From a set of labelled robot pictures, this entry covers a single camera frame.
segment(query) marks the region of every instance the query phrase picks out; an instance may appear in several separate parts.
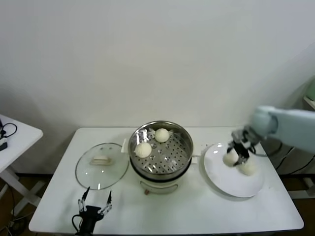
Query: white table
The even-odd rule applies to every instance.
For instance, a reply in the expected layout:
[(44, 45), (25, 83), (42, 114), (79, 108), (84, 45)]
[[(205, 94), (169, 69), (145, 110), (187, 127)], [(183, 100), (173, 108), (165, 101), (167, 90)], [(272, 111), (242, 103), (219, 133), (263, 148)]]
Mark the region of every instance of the white table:
[[(0, 178), (24, 196), (14, 209), (14, 214), (17, 215), (27, 203), (31, 203), (34, 206), (38, 205), (40, 198), (36, 196), (35, 193), (41, 189), (44, 183), (39, 181), (33, 189), (29, 191), (18, 181), (18, 177), (8, 167), (36, 143), (43, 136), (43, 132), (40, 129), (2, 115), (0, 115), (0, 119), (3, 125), (13, 123), (18, 128), (17, 132), (7, 139), (8, 147), (0, 151)], [(6, 135), (9, 135), (14, 132), (15, 127), (13, 125), (7, 125), (4, 130), (7, 132)], [(2, 189), (0, 196), (6, 189), (7, 186)]]
[[(195, 147), (203, 150), (206, 144), (229, 141), (235, 128), (187, 128), (187, 131)], [(31, 219), (30, 230), (75, 233), (71, 217), (78, 214), (77, 200), (85, 191), (74, 174), (78, 159), (97, 144), (122, 144), (134, 130), (77, 130)], [(261, 146), (257, 152), (264, 153)], [(102, 207), (112, 190), (113, 209), (97, 222), (94, 234), (230, 234), (301, 229), (303, 220), (269, 158), (260, 158), (259, 166), (265, 174), (264, 186), (256, 196), (247, 199), (222, 193), (203, 176), (199, 165), (191, 165), (183, 185), (175, 192), (145, 195), (129, 166), (125, 176), (109, 189), (89, 192), (86, 203)]]

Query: pot base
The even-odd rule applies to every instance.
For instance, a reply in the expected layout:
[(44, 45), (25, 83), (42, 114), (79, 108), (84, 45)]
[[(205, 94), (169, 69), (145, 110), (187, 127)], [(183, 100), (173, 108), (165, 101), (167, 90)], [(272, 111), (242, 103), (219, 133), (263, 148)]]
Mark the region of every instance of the pot base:
[(141, 187), (145, 190), (144, 194), (167, 194), (174, 192), (183, 182), (184, 176), (179, 177), (176, 180), (164, 183), (152, 182), (137, 175)]

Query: robotic hand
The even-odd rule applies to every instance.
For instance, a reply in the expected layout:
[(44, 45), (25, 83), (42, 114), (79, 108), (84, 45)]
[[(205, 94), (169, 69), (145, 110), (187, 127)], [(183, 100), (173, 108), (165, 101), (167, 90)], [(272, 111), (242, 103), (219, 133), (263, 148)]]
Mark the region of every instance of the robotic hand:
[[(112, 209), (112, 191), (109, 193), (107, 203), (104, 208), (85, 205), (85, 199), (87, 198), (89, 190), (90, 187), (83, 194), (82, 198), (78, 200), (79, 214), (74, 215), (72, 218), (72, 224), (77, 231), (75, 235), (78, 236), (92, 236), (96, 222), (103, 219), (104, 216)], [(79, 229), (77, 229), (73, 222), (73, 219), (76, 216), (80, 216), (82, 218)]]
[(282, 110), (269, 106), (257, 107), (249, 125), (232, 132), (233, 141), (227, 153), (235, 149), (239, 159), (246, 162), (249, 152), (260, 141), (272, 137), (283, 144), (315, 153), (315, 113), (301, 110)]

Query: cable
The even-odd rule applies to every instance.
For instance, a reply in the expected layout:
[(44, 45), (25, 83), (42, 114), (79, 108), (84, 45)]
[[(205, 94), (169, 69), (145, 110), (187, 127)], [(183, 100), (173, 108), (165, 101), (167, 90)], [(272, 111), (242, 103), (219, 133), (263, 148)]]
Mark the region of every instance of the cable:
[(28, 226), (28, 221), (26, 219), (26, 217), (28, 217), (29, 215), (33, 214), (34, 212), (28, 213), (24, 216), (21, 216), (19, 218), (15, 218), (15, 199), (14, 199), (14, 194), (13, 194), (13, 190), (12, 187), (10, 185), (8, 185), (8, 188), (11, 192), (11, 196), (12, 196), (12, 202), (13, 202), (13, 210), (12, 210), (12, 219), (9, 222), (8, 226), (5, 226), (5, 228), (7, 228), (8, 233), (10, 234), (10, 236), (18, 236), (21, 233), (24, 232), (24, 230), (27, 228)]
[(75, 225), (75, 223), (74, 223), (74, 221), (73, 221), (73, 219), (74, 219), (75, 217), (77, 217), (77, 216), (80, 217), (80, 215), (74, 215), (74, 216), (72, 217), (72, 219), (71, 219), (71, 222), (72, 222), (72, 225), (74, 226), (75, 230), (76, 230), (77, 232), (79, 232), (78, 228), (76, 227), (76, 225)]
[(5, 124), (4, 126), (1, 127), (1, 134), (6, 134), (4, 128), (5, 128), (8, 124), (13, 125), (13, 126), (15, 127), (15, 131), (14, 131), (12, 134), (10, 134), (10, 135), (4, 136), (5, 138), (8, 138), (8, 137), (12, 136), (13, 134), (16, 133), (16, 131), (18, 131), (18, 127), (16, 126), (16, 124), (7, 123), (7, 124)]
[(14, 214), (15, 214), (15, 212), (14, 212), (14, 209), (15, 209), (15, 200), (14, 200), (13, 190), (12, 190), (11, 186), (8, 185), (8, 188), (10, 189), (11, 196), (12, 196), (12, 202), (13, 202), (12, 219), (11, 219), (11, 221), (13, 221), (13, 220), (14, 220)]
[(256, 156), (260, 156), (260, 157), (271, 157), (271, 156), (276, 155), (276, 154), (281, 150), (282, 146), (283, 146), (283, 144), (280, 143), (279, 147), (278, 147), (276, 150), (274, 150), (274, 151), (272, 151), (271, 153), (269, 153), (269, 154), (257, 154), (257, 153), (256, 153), (256, 149), (255, 149), (255, 147), (253, 147), (253, 146), (250, 147), (248, 150), (249, 150), (252, 154), (254, 154), (254, 155), (256, 155)]
[(305, 166), (303, 166), (303, 167), (301, 167), (300, 169), (298, 169), (298, 170), (296, 170), (296, 171), (293, 171), (293, 172), (291, 172), (291, 173), (289, 173), (289, 174), (287, 174), (287, 175), (294, 174), (294, 173), (296, 173), (296, 172), (298, 172), (298, 171), (304, 169), (304, 168), (307, 167), (314, 159), (315, 159), (315, 155), (311, 158), (311, 160), (310, 160)]
[(286, 153), (286, 155), (283, 156), (280, 164), (277, 166), (276, 171), (279, 169), (279, 167), (282, 165), (282, 163), (284, 162), (284, 160), (289, 156), (289, 154), (295, 149), (295, 147), (291, 147), (289, 149), (289, 151)]

